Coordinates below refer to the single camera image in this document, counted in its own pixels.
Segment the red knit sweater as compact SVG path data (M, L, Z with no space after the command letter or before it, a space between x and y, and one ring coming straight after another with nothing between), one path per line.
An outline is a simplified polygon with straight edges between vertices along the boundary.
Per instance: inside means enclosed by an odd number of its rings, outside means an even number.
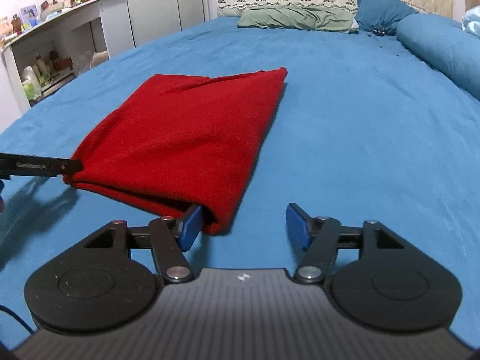
M157 74L80 143L65 178L163 216L197 204L209 235L231 223L275 118L287 70L235 76Z

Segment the green white bottle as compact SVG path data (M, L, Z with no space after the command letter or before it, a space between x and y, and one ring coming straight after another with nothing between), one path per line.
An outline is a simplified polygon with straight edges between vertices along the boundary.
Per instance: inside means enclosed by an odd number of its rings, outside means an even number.
M22 86L29 101L41 97L41 86L31 66L26 66L21 74Z

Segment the white shelf desk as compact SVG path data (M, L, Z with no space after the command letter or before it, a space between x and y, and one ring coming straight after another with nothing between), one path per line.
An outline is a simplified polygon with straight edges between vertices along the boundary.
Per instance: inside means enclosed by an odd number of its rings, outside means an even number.
M21 84L21 72L36 62L37 55L50 50L71 58L72 71L78 74L82 63L89 63L95 52L109 58L134 48L128 0L91 0L38 24L16 37L1 51L1 113L14 113L18 119L29 108Z

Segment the blue bed sheet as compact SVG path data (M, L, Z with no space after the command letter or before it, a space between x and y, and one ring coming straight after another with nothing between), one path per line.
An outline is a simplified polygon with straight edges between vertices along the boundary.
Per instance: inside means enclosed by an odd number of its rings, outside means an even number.
M194 269L294 269L286 208L377 219L459 279L452 330L479 345L479 101L394 37L240 28L222 17L103 63L1 135L13 154L70 156L154 74L286 68L285 92L227 232L198 237Z

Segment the grey white wardrobe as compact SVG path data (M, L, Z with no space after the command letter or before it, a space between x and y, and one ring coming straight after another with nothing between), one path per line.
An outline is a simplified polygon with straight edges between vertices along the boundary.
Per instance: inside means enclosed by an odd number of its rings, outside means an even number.
M137 47L209 20L208 0L127 0Z

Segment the blue duvet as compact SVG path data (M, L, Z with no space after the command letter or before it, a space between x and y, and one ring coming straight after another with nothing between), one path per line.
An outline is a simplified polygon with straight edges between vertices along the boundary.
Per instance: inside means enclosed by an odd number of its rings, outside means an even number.
M435 14L402 19L396 38L414 55L479 98L479 38L461 24Z

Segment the blue pillow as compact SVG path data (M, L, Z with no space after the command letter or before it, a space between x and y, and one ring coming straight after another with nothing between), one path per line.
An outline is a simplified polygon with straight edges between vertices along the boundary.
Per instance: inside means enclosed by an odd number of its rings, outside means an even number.
M355 20L360 30L377 35L396 35L399 22L417 10L400 0L356 0Z

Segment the light blue white blanket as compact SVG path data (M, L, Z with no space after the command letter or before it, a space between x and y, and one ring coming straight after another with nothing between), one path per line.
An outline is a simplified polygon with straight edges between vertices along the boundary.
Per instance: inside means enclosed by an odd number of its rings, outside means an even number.
M480 38L480 6L470 8L462 17L462 30Z

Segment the green pillow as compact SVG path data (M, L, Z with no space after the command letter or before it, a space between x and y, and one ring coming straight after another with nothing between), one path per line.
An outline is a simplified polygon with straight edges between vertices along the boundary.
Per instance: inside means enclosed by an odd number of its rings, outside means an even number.
M355 33L360 25L348 10L336 7L265 6L245 10L240 28L298 29L307 31Z

